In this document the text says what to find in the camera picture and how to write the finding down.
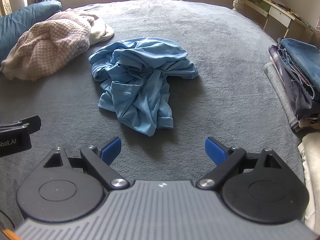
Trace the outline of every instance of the black cable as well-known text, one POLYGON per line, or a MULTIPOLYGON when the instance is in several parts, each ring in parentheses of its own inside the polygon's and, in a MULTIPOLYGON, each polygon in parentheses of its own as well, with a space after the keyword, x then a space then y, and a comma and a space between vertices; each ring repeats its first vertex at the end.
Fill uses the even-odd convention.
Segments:
POLYGON ((10 221, 11 225, 13 226, 13 228, 16 228, 16 226, 14 225, 13 221, 11 220, 11 218, 6 213, 4 213, 1 209, 0 209, 0 213, 3 214, 10 221))

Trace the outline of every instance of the white desk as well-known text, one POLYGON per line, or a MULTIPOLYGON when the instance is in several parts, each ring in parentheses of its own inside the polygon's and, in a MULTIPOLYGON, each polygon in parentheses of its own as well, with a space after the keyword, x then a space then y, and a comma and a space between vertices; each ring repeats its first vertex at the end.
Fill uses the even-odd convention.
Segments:
MULTIPOLYGON (((278 37, 284 37, 310 43, 311 38, 316 35, 314 28, 268 0, 244 0, 241 13, 257 23, 275 40, 278 37)), ((313 40, 313 43, 317 43, 318 35, 313 40)))

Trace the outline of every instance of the orange object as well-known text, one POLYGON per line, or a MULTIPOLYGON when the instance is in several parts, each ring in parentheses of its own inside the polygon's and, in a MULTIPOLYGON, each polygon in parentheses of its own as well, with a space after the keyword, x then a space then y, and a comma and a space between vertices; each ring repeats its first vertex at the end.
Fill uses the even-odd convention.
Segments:
POLYGON ((9 229, 5 229, 2 232, 10 239, 10 240, 21 240, 20 237, 18 237, 14 232, 12 232, 9 229))

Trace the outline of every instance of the wooden post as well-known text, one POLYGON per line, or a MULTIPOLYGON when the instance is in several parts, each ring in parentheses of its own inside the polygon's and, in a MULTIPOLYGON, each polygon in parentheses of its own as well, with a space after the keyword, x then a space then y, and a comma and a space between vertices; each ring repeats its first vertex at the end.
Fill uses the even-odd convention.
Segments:
POLYGON ((0 16, 11 14, 11 6, 9 0, 0 0, 0 16))
POLYGON ((264 24, 263 31, 267 27, 268 20, 269 20, 269 14, 267 15, 267 19, 266 19, 266 23, 264 24))

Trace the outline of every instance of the desk drawer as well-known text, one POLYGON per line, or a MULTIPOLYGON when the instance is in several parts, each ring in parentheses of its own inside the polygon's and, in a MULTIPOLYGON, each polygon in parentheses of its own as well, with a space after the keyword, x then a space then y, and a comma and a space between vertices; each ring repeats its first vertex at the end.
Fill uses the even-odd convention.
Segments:
POLYGON ((281 22, 284 26, 288 27, 291 21, 291 18, 285 15, 283 12, 271 6, 269 14, 281 22))

